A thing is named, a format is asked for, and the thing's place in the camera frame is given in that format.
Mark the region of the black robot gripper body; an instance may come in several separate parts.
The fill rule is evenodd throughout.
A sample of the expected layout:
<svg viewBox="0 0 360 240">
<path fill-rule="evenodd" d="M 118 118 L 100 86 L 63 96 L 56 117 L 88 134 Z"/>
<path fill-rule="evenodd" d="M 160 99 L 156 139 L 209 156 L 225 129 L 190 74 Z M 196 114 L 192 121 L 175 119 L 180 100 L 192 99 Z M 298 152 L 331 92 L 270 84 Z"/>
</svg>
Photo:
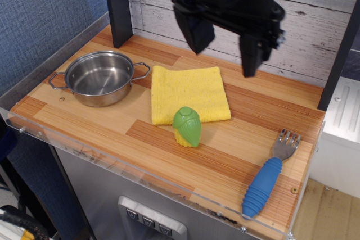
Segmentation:
<svg viewBox="0 0 360 240">
<path fill-rule="evenodd" d="M 181 12 L 204 19 L 239 36 L 258 34 L 272 49 L 285 41 L 280 27 L 285 10 L 275 0 L 172 0 Z"/>
</svg>

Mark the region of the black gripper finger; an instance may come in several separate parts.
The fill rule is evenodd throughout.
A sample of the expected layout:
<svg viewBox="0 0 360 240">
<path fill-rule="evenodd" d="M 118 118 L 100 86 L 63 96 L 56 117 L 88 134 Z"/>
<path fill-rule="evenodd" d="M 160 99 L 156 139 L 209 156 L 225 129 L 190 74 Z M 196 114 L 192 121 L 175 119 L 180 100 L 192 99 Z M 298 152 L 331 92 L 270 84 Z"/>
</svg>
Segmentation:
<svg viewBox="0 0 360 240">
<path fill-rule="evenodd" d="M 178 26 L 190 49 L 201 53 L 215 38 L 213 24 L 204 19 L 185 14 L 174 6 L 174 13 Z"/>
<path fill-rule="evenodd" d="M 259 66 L 268 61 L 272 47 L 258 34 L 243 34 L 239 38 L 243 75 L 254 77 Z"/>
</svg>

